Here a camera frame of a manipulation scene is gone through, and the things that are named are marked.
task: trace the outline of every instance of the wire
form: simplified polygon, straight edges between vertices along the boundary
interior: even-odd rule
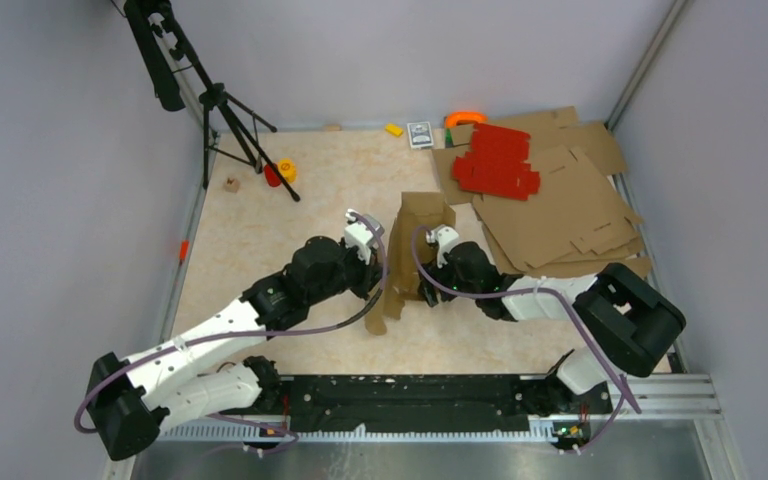
[[[222,365],[219,365],[219,368],[216,369],[216,373],[221,372],[222,369],[225,368],[228,365],[231,365],[233,367],[235,364],[234,364],[234,362],[222,362]]]
[[[381,238],[381,234],[369,222],[369,220],[367,220],[366,218],[363,217],[363,215],[360,215],[360,214],[356,214],[355,219],[360,223],[362,223],[370,232],[372,232],[372,236],[373,238],[375,238],[375,242],[378,244],[378,252],[380,254],[380,263],[382,265],[381,281],[378,284],[378,290],[376,290],[375,294],[372,295],[372,297],[370,297],[370,299],[366,302],[363,308],[360,309],[360,311],[358,311],[356,314],[352,315],[351,317],[349,317],[348,319],[340,323],[329,325],[327,327],[309,328],[306,330],[286,330],[286,331],[255,330],[255,331],[217,333],[214,335],[207,335],[204,337],[188,340],[184,343],[184,345],[187,347],[195,347],[203,343],[216,342],[219,340],[227,340],[229,338],[240,338],[240,337],[298,337],[302,335],[327,333],[327,332],[333,332],[334,330],[339,330],[343,327],[347,327],[357,322],[361,318],[363,318],[364,315],[366,315],[367,313],[369,313],[370,310],[372,310],[372,307],[375,306],[375,304],[378,302],[378,299],[381,298],[381,294],[384,292],[384,285],[387,284],[387,274],[388,274],[387,251],[384,247],[384,239]],[[108,385],[115,382],[117,379],[119,379],[123,375],[127,375],[132,370],[139,368],[149,362],[153,362],[158,358],[169,355],[170,353],[175,351],[177,351],[177,347],[173,345],[173,346],[161,349],[159,351],[152,352],[146,355],[145,357],[142,357],[139,360],[136,360],[133,363],[130,363],[122,367],[121,369],[117,370],[115,373],[113,373],[109,377],[100,381],[95,387],[93,387],[87,393],[87,396],[84,397],[84,399],[81,401],[81,404],[78,405],[78,410],[75,412],[75,416],[72,419],[72,424],[74,425],[75,430],[84,434],[95,433],[97,431],[95,428],[87,428],[83,426],[83,424],[81,424],[81,417],[83,416],[84,411],[86,411],[87,405],[89,405],[90,402],[92,402],[102,390],[107,388]]]
[[[411,235],[411,255],[413,256],[413,261],[416,264],[416,268],[419,270],[419,273],[426,280],[428,280],[432,285],[434,285],[438,290],[440,290],[441,292],[448,293],[449,295],[453,295],[456,297],[471,298],[473,300],[502,298],[502,297],[509,297],[512,295],[526,295],[526,294],[532,294],[534,292],[548,293],[549,295],[555,297],[561,303],[561,306],[564,308],[564,311],[566,312],[566,314],[570,317],[570,320],[572,320],[572,323],[573,325],[575,325],[575,328],[576,330],[578,330],[578,333],[579,335],[581,335],[581,338],[584,339],[584,343],[587,344],[587,348],[589,348],[590,351],[593,352],[593,356],[596,357],[596,360],[599,361],[599,364],[605,370],[605,373],[608,374],[608,378],[610,378],[611,381],[614,383],[614,385],[616,385],[617,389],[619,389],[622,396],[626,398],[629,405],[631,405],[634,411],[637,413],[642,412],[642,410],[640,409],[640,405],[637,403],[637,400],[634,398],[634,395],[631,393],[631,389],[628,387],[628,383],[625,381],[620,381],[620,378],[617,376],[617,373],[611,367],[611,364],[608,362],[608,360],[604,357],[601,350],[599,349],[599,346],[596,344],[595,340],[593,340],[593,338],[590,337],[590,333],[587,331],[587,327],[584,326],[584,322],[581,321],[581,318],[578,316],[578,313],[576,313],[575,309],[572,308],[572,305],[569,304],[566,297],[564,297],[564,295],[561,292],[555,290],[554,288],[548,288],[548,287],[519,288],[516,290],[508,290],[505,292],[494,292],[494,293],[467,293],[467,292],[461,292],[458,290],[452,290],[446,287],[445,285],[441,284],[437,280],[435,280],[422,267],[422,262],[419,261],[419,253],[416,250],[416,237],[422,231],[430,232],[431,229],[426,227],[425,225],[420,225],[416,227],[416,229],[414,229],[413,234]]]
[[[281,452],[289,449],[290,447],[292,447],[293,445],[295,445],[299,441],[299,434],[298,433],[293,432],[291,430],[288,430],[288,429],[286,429],[284,427],[278,427],[278,426],[275,426],[275,425],[269,425],[269,424],[260,423],[260,422],[253,422],[251,420],[243,420],[241,418],[226,417],[224,415],[219,415],[219,414],[208,415],[208,417],[213,418],[215,420],[221,420],[223,422],[237,423],[237,424],[240,424],[240,425],[246,425],[248,427],[254,427],[254,428],[261,429],[261,430],[273,430],[273,431],[278,432],[278,433],[283,433],[287,437],[291,437],[292,440],[290,440],[289,442],[286,442],[286,443],[281,443],[281,444],[279,444],[279,445],[277,445],[277,446],[275,446],[273,448],[267,449],[267,450],[259,449],[259,448],[250,448],[250,447],[246,448],[246,447],[248,447],[247,445],[245,445],[245,444],[241,445],[239,443],[226,443],[226,444],[223,444],[223,445],[219,445],[217,447],[211,448],[210,450],[202,453],[196,459],[194,459],[192,462],[188,462],[188,465],[186,467],[184,467],[180,472],[178,472],[174,477],[172,477],[172,480],[177,480],[177,479],[183,477],[185,473],[190,471],[199,462],[201,462],[205,458],[207,458],[207,457],[209,457],[209,456],[211,456],[211,455],[213,455],[215,453],[219,453],[219,452],[222,452],[222,451],[225,451],[225,450],[243,449],[243,450],[245,450],[248,453],[257,453],[258,455],[263,455],[263,456],[274,455],[276,453],[281,453]]]
[[[626,382],[625,375],[620,375],[620,380],[628,386],[628,383]],[[602,437],[602,434],[605,433],[605,430],[608,429],[608,427],[611,426],[612,423],[614,423],[614,420],[617,419],[617,415],[620,414],[620,410],[622,410],[622,406],[625,403],[625,397],[620,396],[620,401],[617,402],[616,408],[614,408],[614,411],[611,412],[611,416],[608,417],[608,420],[605,421],[605,424],[599,427],[599,431],[596,432],[595,435],[590,437],[590,440],[587,441],[584,445],[575,448],[575,450],[578,452],[578,454],[584,453],[586,450],[589,450],[594,443],[596,443],[597,440],[599,440]]]

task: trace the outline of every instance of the beige floor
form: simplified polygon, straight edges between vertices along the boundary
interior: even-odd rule
[[[441,132],[435,134],[441,145]],[[406,138],[383,130],[265,134],[261,145],[272,159],[289,157],[296,163],[293,186],[302,201],[295,203],[282,188],[268,187],[250,167],[217,156],[174,334],[281,269],[309,237],[339,239],[347,208],[372,214],[389,228],[401,191],[437,190],[430,152],[412,151]],[[242,155],[227,134],[220,147]],[[229,176],[242,181],[236,194],[222,189]],[[455,209],[462,238],[486,248],[472,208]],[[315,306],[297,328],[342,321],[362,305],[343,294]],[[408,305],[402,320],[389,321],[388,328],[376,337],[358,322],[322,335],[276,338],[231,360],[264,355],[284,374],[531,373],[546,371],[563,353],[583,346],[569,321],[493,321],[465,299],[434,309]]]

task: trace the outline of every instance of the gray wall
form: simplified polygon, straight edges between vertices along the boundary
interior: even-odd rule
[[[574,104],[605,118],[670,0],[174,4],[213,80],[279,127]]]
[[[98,478],[72,415],[156,334],[199,145],[107,0],[0,0],[0,479]]]
[[[768,2],[696,2],[618,136],[690,363],[768,478]]]

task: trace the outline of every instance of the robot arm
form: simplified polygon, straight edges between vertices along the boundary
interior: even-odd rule
[[[460,242],[457,232],[442,225],[426,235],[436,245],[436,259],[423,269],[442,286],[469,294],[495,294],[478,298],[476,305],[490,318],[523,321],[566,318],[573,313],[545,289],[555,290],[572,305],[608,358],[608,368],[648,377],[686,324],[684,316],[666,298],[626,266],[609,264],[597,275],[571,279],[532,278],[498,272],[475,242]],[[420,275],[419,294],[429,306],[455,295],[442,291]],[[574,350],[549,372],[549,382],[560,382],[581,395],[607,380],[606,368],[588,349]]]
[[[245,348],[272,338],[269,332],[288,330],[307,318],[310,307],[351,290],[367,299],[381,279],[374,235],[382,233],[372,217],[350,223],[340,242],[313,237],[297,250],[281,271],[254,283],[228,306],[181,335],[118,359],[112,352],[93,364],[87,391],[137,362],[90,401],[87,412],[112,460],[147,448],[161,432],[204,415],[255,403],[278,400],[280,378],[271,362],[250,357],[243,364],[199,376],[212,365]],[[263,336],[231,336],[197,343],[196,339],[232,332],[263,332]],[[146,357],[169,353],[147,360]]]

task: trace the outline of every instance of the small wooden block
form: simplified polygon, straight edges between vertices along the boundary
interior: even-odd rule
[[[226,192],[237,193],[237,190],[239,189],[240,181],[234,177],[228,177],[225,180],[225,183],[222,184],[222,190],[225,190]]]

